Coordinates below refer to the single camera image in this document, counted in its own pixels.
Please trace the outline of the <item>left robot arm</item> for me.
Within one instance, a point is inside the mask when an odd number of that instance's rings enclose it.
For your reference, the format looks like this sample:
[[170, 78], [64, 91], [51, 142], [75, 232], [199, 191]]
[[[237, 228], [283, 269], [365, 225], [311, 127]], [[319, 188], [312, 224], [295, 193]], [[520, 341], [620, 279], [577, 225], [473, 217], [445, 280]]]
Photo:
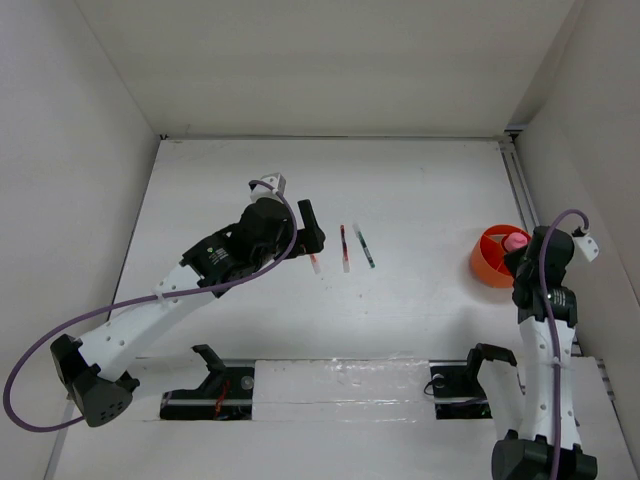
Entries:
[[188, 249], [156, 286], [156, 300], [126, 307], [78, 338], [63, 334], [50, 346], [58, 376], [90, 427], [119, 416], [135, 399], [136, 357], [185, 317], [224, 295], [271, 261], [323, 250], [325, 235], [310, 200], [298, 203], [303, 226], [274, 198], [247, 206], [240, 220]]

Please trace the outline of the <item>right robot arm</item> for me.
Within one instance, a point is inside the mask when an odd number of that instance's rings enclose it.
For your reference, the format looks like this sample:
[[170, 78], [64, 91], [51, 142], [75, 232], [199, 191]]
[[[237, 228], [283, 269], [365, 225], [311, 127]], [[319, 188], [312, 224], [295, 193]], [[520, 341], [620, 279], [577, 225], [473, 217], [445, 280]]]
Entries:
[[575, 247], [570, 234], [537, 227], [526, 246], [507, 254], [524, 362], [506, 348], [479, 343], [462, 369], [465, 387], [484, 393], [491, 411], [495, 479], [594, 479], [598, 474], [596, 458], [583, 451], [573, 405], [577, 300], [562, 282]]

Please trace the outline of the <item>orange round organizer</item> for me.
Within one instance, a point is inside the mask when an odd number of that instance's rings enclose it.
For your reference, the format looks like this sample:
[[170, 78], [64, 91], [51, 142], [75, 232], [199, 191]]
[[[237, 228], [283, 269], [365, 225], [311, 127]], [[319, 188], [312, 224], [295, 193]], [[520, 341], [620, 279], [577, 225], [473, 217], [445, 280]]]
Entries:
[[504, 265], [504, 239], [512, 232], [521, 232], [531, 239], [524, 230], [506, 224], [489, 227], [476, 242], [469, 265], [475, 278], [491, 288], [507, 289], [513, 285], [513, 278]]

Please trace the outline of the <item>green pen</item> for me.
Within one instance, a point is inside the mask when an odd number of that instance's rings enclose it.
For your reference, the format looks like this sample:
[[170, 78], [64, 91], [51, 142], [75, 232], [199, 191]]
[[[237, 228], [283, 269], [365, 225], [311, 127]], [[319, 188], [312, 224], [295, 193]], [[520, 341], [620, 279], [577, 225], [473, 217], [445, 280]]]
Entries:
[[372, 254], [370, 252], [370, 249], [369, 249], [368, 244], [367, 244], [367, 242], [366, 242], [366, 240], [364, 238], [364, 235], [362, 233], [362, 230], [361, 230], [360, 226], [356, 222], [354, 222], [352, 226], [353, 226], [353, 229], [354, 229], [354, 233], [355, 233], [355, 235], [356, 235], [356, 237], [357, 237], [357, 239], [358, 239], [358, 241], [360, 243], [360, 246], [361, 246], [361, 248], [363, 250], [365, 258], [366, 258], [366, 260], [368, 262], [369, 267], [371, 269], [374, 269], [376, 267], [376, 264], [375, 264], [375, 261], [374, 261], [374, 259], [372, 257]]

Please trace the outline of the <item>aluminium side rail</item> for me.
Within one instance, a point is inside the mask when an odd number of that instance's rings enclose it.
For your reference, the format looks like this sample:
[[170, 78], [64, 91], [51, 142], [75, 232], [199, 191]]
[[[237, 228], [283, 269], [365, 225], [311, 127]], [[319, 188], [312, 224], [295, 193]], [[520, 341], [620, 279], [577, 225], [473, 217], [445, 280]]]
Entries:
[[[512, 188], [512, 192], [514, 195], [514, 199], [516, 202], [516, 206], [521, 218], [521, 222], [522, 225], [524, 226], [524, 230], [526, 230], [527, 232], [529, 232], [531, 234], [531, 232], [534, 231], [535, 227], [538, 226], [539, 222], [538, 222], [538, 217], [535, 211], [535, 208], [533, 206], [533, 201], [531, 200], [531, 195], [528, 189], [528, 186], [526, 184], [525, 178], [524, 178], [524, 173], [520, 164], [520, 160], [516, 151], [516, 145], [515, 145], [515, 138], [516, 138], [516, 134], [519, 134], [521, 132], [519, 131], [511, 131], [508, 130], [506, 131], [506, 133], [503, 134], [503, 136], [501, 137], [501, 139], [499, 140], [499, 146], [500, 146], [500, 151], [501, 151], [501, 155], [503, 158], [503, 162], [505, 165], [505, 169], [506, 169], [506, 173], [509, 179], [509, 182], [511, 184], [511, 188]], [[518, 283], [518, 281], [514, 281], [515, 282], [515, 287], [514, 290], [516, 292], [516, 297], [518, 297], [517, 299], [525, 299], [525, 297], [529, 298], [531, 297], [531, 285], [528, 285], [527, 282], [525, 283]], [[578, 312], [578, 302], [577, 302], [577, 297], [574, 294], [574, 292], [571, 292], [573, 294], [573, 310], [574, 313], [576, 313], [576, 320], [577, 320], [577, 312]], [[583, 350], [579, 344], [578, 338], [577, 338], [577, 333], [574, 333], [574, 339], [572, 341], [572, 347], [571, 347], [571, 356], [572, 357], [583, 357], [584, 353]]]

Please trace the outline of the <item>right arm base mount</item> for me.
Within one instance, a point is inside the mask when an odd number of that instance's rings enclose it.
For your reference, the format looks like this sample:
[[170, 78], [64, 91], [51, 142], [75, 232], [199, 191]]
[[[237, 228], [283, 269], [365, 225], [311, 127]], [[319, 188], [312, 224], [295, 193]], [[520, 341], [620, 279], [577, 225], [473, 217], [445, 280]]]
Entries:
[[478, 381], [480, 367], [502, 361], [516, 367], [514, 353], [506, 348], [478, 343], [465, 360], [436, 360], [430, 363], [431, 378], [423, 393], [434, 399], [438, 420], [491, 419], [491, 410]]

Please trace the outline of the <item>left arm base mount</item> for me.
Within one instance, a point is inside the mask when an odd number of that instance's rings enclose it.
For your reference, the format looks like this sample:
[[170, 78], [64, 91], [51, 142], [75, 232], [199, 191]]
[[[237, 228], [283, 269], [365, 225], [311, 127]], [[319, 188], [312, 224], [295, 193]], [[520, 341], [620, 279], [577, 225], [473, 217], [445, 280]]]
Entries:
[[166, 421], [245, 421], [252, 419], [255, 360], [223, 361], [206, 345], [192, 350], [205, 362], [208, 374], [193, 389], [162, 396], [159, 418]]

